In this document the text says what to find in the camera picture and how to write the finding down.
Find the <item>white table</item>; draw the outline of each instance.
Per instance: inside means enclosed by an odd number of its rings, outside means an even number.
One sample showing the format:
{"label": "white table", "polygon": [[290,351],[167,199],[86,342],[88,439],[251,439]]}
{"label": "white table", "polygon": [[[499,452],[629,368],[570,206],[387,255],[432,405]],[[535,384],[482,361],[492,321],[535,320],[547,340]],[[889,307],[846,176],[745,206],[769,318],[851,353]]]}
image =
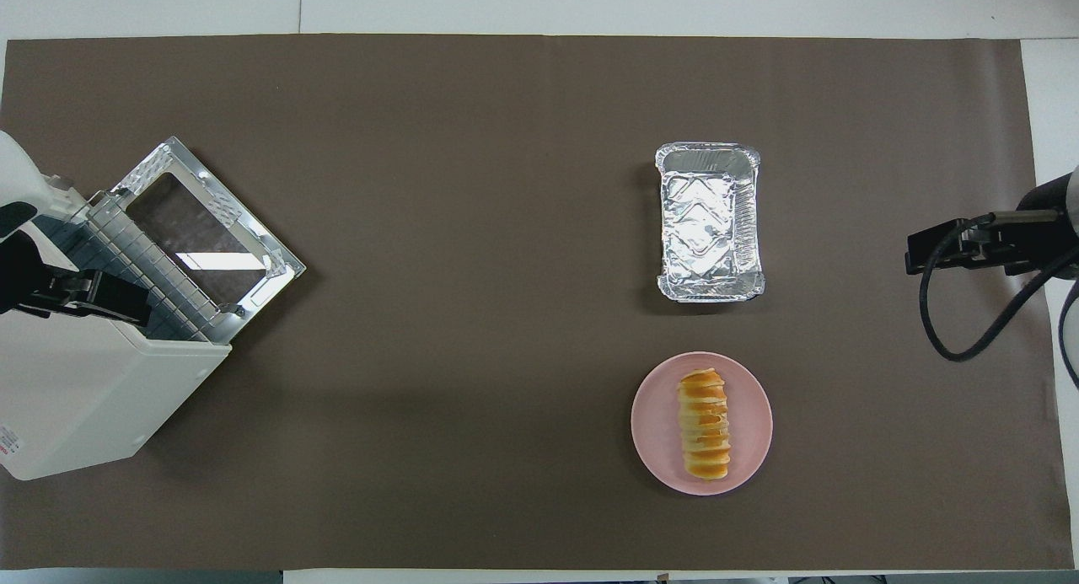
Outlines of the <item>white table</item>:
{"label": "white table", "polygon": [[[1037,179],[1049,181],[1079,163],[1079,0],[0,0],[4,49],[8,39],[296,32],[1022,39]],[[1047,286],[1054,329],[1066,291],[1063,282]],[[1055,368],[1071,538],[1079,555],[1079,391],[1063,369],[1058,349]],[[308,570],[287,572],[285,580],[289,584],[386,578],[447,583],[651,580],[665,566],[656,568]]]}

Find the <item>brown table surface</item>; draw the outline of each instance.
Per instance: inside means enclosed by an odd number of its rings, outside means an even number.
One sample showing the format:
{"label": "brown table surface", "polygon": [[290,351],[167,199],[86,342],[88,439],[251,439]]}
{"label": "brown table surface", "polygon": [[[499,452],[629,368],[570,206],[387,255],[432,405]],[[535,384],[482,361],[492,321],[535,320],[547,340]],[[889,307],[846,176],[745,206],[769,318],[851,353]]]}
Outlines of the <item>brown table surface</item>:
{"label": "brown table surface", "polygon": [[[1034,186],[1017,42],[16,41],[0,127],[85,194],[175,134],[310,267],[136,457],[0,475],[4,568],[1071,567],[1044,301],[957,365],[903,273]],[[658,293],[673,140],[760,151],[759,299]],[[955,345],[1016,289],[938,281]],[[771,399],[723,497],[629,435],[691,350]]]}

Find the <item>pink plate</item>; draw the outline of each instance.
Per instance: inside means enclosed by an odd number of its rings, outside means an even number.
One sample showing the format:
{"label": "pink plate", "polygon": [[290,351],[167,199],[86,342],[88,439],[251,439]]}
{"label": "pink plate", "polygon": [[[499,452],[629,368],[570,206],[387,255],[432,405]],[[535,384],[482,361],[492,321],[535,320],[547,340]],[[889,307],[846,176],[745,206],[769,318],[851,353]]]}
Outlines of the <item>pink plate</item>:
{"label": "pink plate", "polygon": [[[694,369],[715,371],[726,381],[730,420],[730,464],[727,476],[702,480],[685,472],[678,425],[678,383]],[[771,406],[768,397],[739,362],[712,352],[672,356],[652,369],[633,398],[630,416],[633,445],[641,461],[664,485],[691,495],[714,495],[749,480],[771,446]]]}

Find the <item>silver foil container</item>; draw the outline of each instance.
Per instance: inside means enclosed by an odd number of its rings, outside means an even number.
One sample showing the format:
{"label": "silver foil container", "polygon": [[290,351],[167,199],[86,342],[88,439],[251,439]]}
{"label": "silver foil container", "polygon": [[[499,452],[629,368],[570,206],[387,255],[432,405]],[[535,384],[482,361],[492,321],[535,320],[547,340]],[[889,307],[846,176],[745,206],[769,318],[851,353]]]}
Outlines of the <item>silver foil container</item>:
{"label": "silver foil container", "polygon": [[663,210],[659,291],[679,302],[764,293],[756,240],[761,155],[738,144],[675,141],[656,150]]}

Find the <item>golden brown bread roll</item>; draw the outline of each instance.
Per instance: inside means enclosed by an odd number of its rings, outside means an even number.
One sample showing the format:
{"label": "golden brown bread roll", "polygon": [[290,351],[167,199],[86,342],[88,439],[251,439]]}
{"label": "golden brown bread roll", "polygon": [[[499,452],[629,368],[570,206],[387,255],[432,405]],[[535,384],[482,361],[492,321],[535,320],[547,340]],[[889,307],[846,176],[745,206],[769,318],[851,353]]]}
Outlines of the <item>golden brown bread roll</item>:
{"label": "golden brown bread roll", "polygon": [[706,480],[727,476],[730,432],[727,395],[715,369],[697,369],[678,386],[682,461],[687,473]]}

